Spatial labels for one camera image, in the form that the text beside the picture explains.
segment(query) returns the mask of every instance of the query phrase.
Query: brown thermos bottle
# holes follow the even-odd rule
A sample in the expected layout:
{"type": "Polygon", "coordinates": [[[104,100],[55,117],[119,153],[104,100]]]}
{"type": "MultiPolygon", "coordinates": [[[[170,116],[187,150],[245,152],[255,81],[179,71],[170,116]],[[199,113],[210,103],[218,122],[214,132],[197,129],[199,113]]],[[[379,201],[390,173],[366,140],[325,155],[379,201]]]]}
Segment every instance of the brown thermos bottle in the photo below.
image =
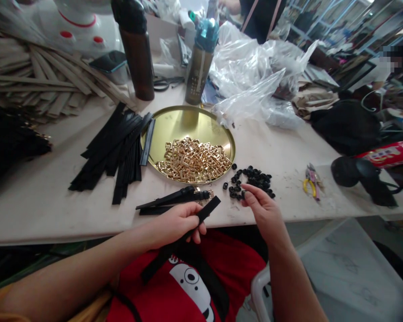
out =
{"type": "Polygon", "coordinates": [[[112,0],[111,5],[115,21],[120,26],[136,97],[152,101],[155,97],[154,70],[143,5],[139,0],[112,0]]]}

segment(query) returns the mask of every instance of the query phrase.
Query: pliers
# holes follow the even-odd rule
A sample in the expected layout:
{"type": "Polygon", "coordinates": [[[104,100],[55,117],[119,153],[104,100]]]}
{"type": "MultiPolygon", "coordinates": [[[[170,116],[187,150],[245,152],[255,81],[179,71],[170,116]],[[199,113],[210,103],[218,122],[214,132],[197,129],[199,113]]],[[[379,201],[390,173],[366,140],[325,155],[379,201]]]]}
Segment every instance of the pliers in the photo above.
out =
{"type": "Polygon", "coordinates": [[[303,181],[303,190],[308,193],[308,183],[310,184],[312,188],[312,196],[315,198],[317,201],[320,201],[319,199],[319,187],[317,184],[317,178],[316,178],[316,171],[314,166],[309,163],[307,165],[306,169],[306,179],[303,181]]]}

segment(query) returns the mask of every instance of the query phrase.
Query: thermos bottle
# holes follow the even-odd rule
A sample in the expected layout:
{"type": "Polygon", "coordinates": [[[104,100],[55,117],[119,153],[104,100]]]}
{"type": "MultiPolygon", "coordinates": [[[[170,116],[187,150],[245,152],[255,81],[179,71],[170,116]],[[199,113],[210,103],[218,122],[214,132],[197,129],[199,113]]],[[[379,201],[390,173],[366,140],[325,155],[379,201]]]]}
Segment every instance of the thermos bottle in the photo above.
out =
{"type": "Polygon", "coordinates": [[[202,101],[210,64],[214,57],[218,41],[219,25],[215,19],[201,20],[197,25],[193,55],[188,66],[187,91],[185,100],[188,104],[197,105],[202,101]]]}
{"type": "Polygon", "coordinates": [[[139,0],[112,0],[111,5],[115,21],[120,26],[136,97],[152,101],[155,96],[154,69],[143,5],[139,0]]]}

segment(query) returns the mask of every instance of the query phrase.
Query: stack of black leather straps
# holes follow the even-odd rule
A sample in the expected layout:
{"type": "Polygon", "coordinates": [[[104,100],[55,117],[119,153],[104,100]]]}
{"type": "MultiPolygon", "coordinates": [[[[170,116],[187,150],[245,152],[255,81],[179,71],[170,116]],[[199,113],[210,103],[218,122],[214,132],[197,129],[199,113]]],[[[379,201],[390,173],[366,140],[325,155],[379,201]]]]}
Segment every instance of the stack of black leather straps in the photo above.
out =
{"type": "Polygon", "coordinates": [[[142,181],[141,158],[143,155],[140,136],[152,120],[152,114],[144,117],[131,110],[124,110],[119,103],[109,120],[81,154],[87,162],[71,182],[69,190],[92,190],[103,172],[114,177],[118,171],[112,204],[120,204],[127,196],[127,187],[142,181]]]}

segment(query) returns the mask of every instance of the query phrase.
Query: person's right hand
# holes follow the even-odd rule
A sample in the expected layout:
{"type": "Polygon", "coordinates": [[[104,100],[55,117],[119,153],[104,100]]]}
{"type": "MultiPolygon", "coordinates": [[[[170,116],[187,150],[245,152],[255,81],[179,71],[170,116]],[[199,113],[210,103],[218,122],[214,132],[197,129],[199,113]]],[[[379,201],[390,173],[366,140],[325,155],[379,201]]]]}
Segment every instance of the person's right hand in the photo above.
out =
{"type": "Polygon", "coordinates": [[[245,183],[241,187],[246,190],[245,199],[241,204],[243,207],[251,207],[258,229],[267,245],[277,242],[292,245],[277,203],[260,188],[245,183]]]}

